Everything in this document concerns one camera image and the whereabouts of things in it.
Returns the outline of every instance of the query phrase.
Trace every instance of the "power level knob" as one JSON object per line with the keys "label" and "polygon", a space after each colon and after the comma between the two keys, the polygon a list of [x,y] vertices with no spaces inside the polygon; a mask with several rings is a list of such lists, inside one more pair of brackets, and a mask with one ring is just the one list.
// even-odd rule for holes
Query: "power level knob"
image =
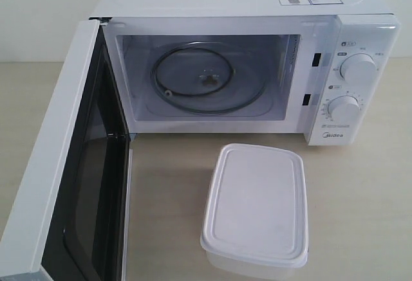
{"label": "power level knob", "polygon": [[352,96],[340,96],[328,105],[328,114],[337,123],[351,123],[359,115],[358,101]]}
{"label": "power level knob", "polygon": [[371,84],[378,70],[372,57],[356,54],[346,59],[341,66],[341,76],[350,85]]}

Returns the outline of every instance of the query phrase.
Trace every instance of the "white microwave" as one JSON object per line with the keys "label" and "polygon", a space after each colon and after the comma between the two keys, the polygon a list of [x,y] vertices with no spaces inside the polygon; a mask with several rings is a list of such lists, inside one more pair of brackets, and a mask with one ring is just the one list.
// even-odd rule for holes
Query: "white microwave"
{"label": "white microwave", "polygon": [[136,134],[351,143],[399,28],[381,0],[101,0],[44,117],[1,280],[124,279]]}

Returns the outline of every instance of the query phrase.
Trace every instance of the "beige countertop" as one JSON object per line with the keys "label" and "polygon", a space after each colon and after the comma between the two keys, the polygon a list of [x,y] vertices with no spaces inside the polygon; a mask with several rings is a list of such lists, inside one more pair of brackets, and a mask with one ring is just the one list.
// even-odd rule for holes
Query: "beige countertop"
{"label": "beige countertop", "polygon": [[[0,234],[61,64],[0,64]],[[391,59],[355,143],[301,134],[143,134],[132,143],[127,279],[251,280],[213,268],[199,244],[220,148],[253,143],[304,161],[308,263],[291,281],[412,280],[412,59]]]}

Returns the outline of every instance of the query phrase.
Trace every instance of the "white plastic lid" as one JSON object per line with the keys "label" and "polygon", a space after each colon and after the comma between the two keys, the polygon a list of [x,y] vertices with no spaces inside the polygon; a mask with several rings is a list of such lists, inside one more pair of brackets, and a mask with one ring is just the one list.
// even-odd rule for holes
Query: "white plastic lid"
{"label": "white plastic lid", "polygon": [[308,217],[302,159],[294,152],[230,144],[219,156],[202,247],[253,264],[302,267]]}

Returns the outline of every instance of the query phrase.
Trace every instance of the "brand logo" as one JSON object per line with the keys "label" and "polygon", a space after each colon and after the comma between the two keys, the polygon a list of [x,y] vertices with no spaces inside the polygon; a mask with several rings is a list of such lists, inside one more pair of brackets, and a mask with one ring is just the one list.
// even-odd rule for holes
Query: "brand logo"
{"label": "brand logo", "polygon": [[343,134],[325,132],[322,135],[324,138],[343,138]]}

